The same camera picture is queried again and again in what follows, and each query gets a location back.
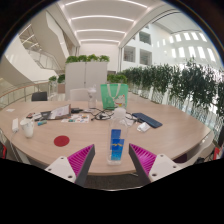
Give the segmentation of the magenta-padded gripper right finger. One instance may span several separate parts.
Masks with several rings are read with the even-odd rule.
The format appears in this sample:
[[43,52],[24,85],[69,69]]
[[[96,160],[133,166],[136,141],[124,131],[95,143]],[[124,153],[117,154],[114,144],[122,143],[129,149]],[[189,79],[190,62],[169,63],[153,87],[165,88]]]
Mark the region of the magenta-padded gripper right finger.
[[129,145],[129,155],[142,185],[147,185],[181,170],[181,167],[165,154],[155,155],[134,144]]

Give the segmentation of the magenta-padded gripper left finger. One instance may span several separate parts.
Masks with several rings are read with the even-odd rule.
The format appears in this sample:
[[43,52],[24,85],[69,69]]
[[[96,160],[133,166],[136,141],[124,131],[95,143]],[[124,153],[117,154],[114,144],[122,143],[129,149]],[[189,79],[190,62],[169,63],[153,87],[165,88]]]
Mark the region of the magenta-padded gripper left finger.
[[46,171],[83,186],[94,156],[95,146],[89,145],[68,157],[60,156],[46,168]]

